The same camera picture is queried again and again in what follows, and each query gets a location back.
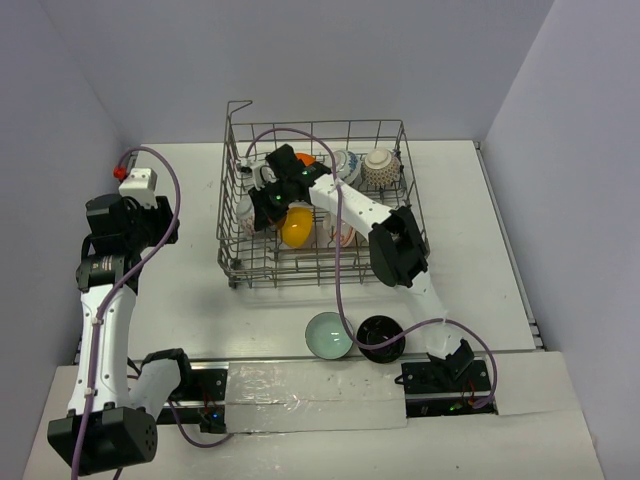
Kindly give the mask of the blue triangle pattern bowl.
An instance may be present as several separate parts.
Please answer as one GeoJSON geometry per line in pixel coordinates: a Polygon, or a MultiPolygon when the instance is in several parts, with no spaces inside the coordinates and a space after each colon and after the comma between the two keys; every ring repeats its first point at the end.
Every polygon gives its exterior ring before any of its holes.
{"type": "Polygon", "coordinates": [[[236,206],[236,218],[241,231],[253,236],[255,231],[255,209],[249,196],[243,197],[236,206]]]}

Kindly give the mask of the yellow-orange bowl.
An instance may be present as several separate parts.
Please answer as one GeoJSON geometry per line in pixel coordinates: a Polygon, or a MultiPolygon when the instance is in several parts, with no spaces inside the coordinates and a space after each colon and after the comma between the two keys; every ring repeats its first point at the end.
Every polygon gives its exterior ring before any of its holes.
{"type": "Polygon", "coordinates": [[[291,207],[280,228],[283,242],[290,248],[300,248],[309,238],[313,227],[313,214],[304,207],[291,207]]]}

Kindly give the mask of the grey wire dish rack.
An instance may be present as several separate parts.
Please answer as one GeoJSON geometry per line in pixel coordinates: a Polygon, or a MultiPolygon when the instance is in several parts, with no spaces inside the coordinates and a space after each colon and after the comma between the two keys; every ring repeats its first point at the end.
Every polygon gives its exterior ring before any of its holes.
{"type": "MultiPolygon", "coordinates": [[[[253,236],[241,231],[236,218],[238,202],[249,196],[249,191],[254,187],[251,176],[241,173],[237,163],[246,159],[247,149],[253,142],[256,143],[251,150],[251,160],[264,160],[267,154],[288,144],[295,154],[310,154],[316,158],[316,162],[326,164],[329,161],[328,166],[331,166],[327,150],[316,139],[333,151],[344,149],[354,152],[361,158],[361,167],[369,151],[376,148],[391,150],[400,162],[400,178],[397,182],[384,189],[371,188],[360,170],[351,187],[392,209],[410,207],[429,248],[405,128],[401,121],[237,123],[228,120],[216,234],[219,242],[218,262],[231,286],[335,281],[335,250],[339,235],[336,236],[336,243],[333,243],[323,229],[323,218],[329,213],[326,210],[306,202],[290,205],[290,208],[307,208],[313,214],[311,234],[300,248],[290,248],[281,238],[280,228],[286,217],[265,230],[256,231],[253,236]]],[[[339,253],[341,281],[378,280],[371,269],[367,237],[357,232],[353,242],[348,247],[339,248],[339,253]]]]}

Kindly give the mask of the orange white patterned bowl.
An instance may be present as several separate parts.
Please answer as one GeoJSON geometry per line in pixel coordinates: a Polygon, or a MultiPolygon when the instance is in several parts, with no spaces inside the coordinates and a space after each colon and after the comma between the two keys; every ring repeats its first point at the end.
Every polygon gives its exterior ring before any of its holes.
{"type": "Polygon", "coordinates": [[[348,247],[356,237],[357,231],[345,223],[341,222],[340,227],[337,227],[337,217],[331,213],[326,213],[322,227],[329,236],[329,240],[336,243],[336,236],[339,234],[339,244],[341,247],[348,247]]]}

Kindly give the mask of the orange bowl white inside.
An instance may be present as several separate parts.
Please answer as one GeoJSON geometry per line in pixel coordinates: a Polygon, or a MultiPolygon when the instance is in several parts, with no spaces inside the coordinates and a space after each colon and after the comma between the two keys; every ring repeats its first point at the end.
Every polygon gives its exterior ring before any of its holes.
{"type": "Polygon", "coordinates": [[[316,162],[316,158],[314,156],[303,152],[297,152],[296,158],[300,160],[305,166],[310,166],[316,162]]]}

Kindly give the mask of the blue floral bowl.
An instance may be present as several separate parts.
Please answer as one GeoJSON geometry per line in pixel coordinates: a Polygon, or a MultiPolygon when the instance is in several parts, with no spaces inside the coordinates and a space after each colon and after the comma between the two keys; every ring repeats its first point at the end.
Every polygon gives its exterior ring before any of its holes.
{"type": "Polygon", "coordinates": [[[361,158],[349,150],[335,150],[337,176],[345,183],[351,185],[358,178],[361,170],[361,158]]]}

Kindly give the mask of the grey patterned bowl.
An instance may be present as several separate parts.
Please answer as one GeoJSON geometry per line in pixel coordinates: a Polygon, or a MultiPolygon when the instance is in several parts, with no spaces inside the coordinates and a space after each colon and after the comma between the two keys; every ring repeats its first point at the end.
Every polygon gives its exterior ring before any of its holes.
{"type": "Polygon", "coordinates": [[[371,188],[390,187],[400,178],[400,162],[391,150],[373,149],[364,157],[362,177],[371,188]]]}

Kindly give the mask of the light teal bowl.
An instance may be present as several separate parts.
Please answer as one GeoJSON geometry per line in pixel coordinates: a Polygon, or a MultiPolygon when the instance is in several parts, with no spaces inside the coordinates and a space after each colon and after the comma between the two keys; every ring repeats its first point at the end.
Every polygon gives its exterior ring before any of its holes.
{"type": "Polygon", "coordinates": [[[315,315],[306,326],[305,342],[311,353],[323,360],[343,358],[353,346],[336,312],[315,315]]]}

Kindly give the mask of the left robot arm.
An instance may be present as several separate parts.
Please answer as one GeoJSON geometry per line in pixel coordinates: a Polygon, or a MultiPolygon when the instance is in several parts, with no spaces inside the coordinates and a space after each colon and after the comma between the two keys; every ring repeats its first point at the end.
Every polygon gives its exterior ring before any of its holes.
{"type": "Polygon", "coordinates": [[[165,196],[145,204],[106,194],[86,204],[90,232],[75,274],[83,320],[77,377],[66,415],[47,428],[74,479],[152,461],[165,402],[194,389],[195,373],[180,348],[147,355],[137,380],[128,378],[139,277],[152,256],[178,239],[172,208],[165,196]]]}

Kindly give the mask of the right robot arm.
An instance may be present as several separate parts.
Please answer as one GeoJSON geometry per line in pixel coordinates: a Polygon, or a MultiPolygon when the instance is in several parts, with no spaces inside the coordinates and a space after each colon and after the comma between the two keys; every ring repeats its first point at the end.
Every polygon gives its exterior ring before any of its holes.
{"type": "MultiPolygon", "coordinates": [[[[329,161],[314,162],[306,165],[299,160],[293,148],[285,144],[266,155],[264,160],[251,160],[251,150],[256,142],[247,149],[246,160],[241,163],[241,171],[249,171],[254,177],[254,187],[249,191],[255,219],[254,229],[260,231],[275,224],[289,213],[290,204],[304,201],[322,208],[336,216],[336,234],[340,235],[342,222],[353,227],[359,234],[367,237],[371,269],[375,277],[388,287],[405,287],[411,293],[424,297],[429,294],[431,278],[428,270],[430,250],[423,239],[415,217],[408,206],[392,209],[378,203],[345,182],[339,174],[341,160],[338,151],[331,150],[320,139],[316,139],[327,150],[329,161]],[[263,179],[262,169],[271,171],[263,179]]],[[[364,178],[365,167],[373,166],[374,173],[387,172],[398,160],[391,151],[374,149],[365,155],[361,167],[364,178]]],[[[335,287],[338,314],[347,335],[363,351],[380,352],[401,342],[409,333],[423,326],[437,325],[429,330],[427,340],[438,340],[433,348],[427,345],[427,356],[435,364],[434,378],[439,387],[446,391],[459,389],[469,378],[469,367],[474,355],[469,343],[462,337],[449,338],[452,325],[472,335],[477,342],[486,345],[466,326],[453,320],[436,318],[423,320],[376,344],[364,343],[354,336],[347,326],[341,296],[340,245],[335,250],[335,287]]]]}

